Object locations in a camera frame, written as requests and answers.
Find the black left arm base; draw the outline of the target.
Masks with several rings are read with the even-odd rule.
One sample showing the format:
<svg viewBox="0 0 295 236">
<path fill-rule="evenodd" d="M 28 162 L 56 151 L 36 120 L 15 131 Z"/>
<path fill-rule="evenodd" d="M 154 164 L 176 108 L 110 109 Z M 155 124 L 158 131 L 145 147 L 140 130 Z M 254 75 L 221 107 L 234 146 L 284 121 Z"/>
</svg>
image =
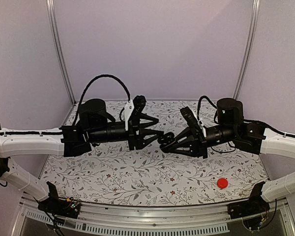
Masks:
<svg viewBox="0 0 295 236">
<path fill-rule="evenodd" d="M 49 181 L 47 185 L 49 188 L 48 198 L 38 201 L 38 209 L 52 215 L 77 219 L 81 209 L 81 201 L 73 197 L 61 199 L 56 186 Z"/>
</svg>

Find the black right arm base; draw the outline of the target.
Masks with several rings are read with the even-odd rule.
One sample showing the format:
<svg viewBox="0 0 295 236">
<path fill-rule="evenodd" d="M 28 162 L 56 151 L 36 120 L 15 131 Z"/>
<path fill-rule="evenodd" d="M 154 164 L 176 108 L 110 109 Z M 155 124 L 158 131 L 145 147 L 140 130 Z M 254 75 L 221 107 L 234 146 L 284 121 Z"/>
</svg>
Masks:
<svg viewBox="0 0 295 236">
<path fill-rule="evenodd" d="M 265 181 L 262 181 L 255 184 L 247 200 L 227 205 L 228 215 L 231 219 L 246 217 L 270 210 L 269 203 L 261 197 L 262 187 L 265 183 Z"/>
</svg>

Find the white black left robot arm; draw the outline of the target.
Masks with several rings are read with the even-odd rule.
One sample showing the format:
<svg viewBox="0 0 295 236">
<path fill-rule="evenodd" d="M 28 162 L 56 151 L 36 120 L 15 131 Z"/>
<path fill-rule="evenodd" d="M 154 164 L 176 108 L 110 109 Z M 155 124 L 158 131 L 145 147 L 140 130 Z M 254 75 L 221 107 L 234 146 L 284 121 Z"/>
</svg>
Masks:
<svg viewBox="0 0 295 236">
<path fill-rule="evenodd" d="M 90 152 L 101 143 L 126 141 L 130 150 L 141 150 L 163 135 L 151 127 L 159 120 L 143 113 L 146 100 L 137 96 L 123 109 L 124 120 L 107 112 L 102 99 L 80 104 L 71 125 L 47 130 L 10 130 L 0 125 L 0 179 L 30 194 L 52 213 L 60 213 L 63 202 L 56 187 L 42 182 L 11 158 L 20 155 L 76 157 Z"/>
</svg>

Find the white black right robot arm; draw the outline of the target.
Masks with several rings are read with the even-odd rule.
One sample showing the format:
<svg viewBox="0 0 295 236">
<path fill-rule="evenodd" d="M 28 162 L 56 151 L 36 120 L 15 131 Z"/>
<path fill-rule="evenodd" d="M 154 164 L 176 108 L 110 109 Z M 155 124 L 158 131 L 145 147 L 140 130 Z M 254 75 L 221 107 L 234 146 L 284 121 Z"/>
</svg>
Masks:
<svg viewBox="0 0 295 236">
<path fill-rule="evenodd" d="M 178 135 L 166 133 L 158 139 L 165 153 L 207 158 L 207 149 L 232 142 L 251 154 L 273 154 L 295 159 L 295 134 L 279 131 L 265 122 L 244 119 L 242 102 L 222 98 L 214 105 L 216 125 L 206 127 L 200 113 L 189 107 L 180 110 L 187 128 Z"/>
</svg>

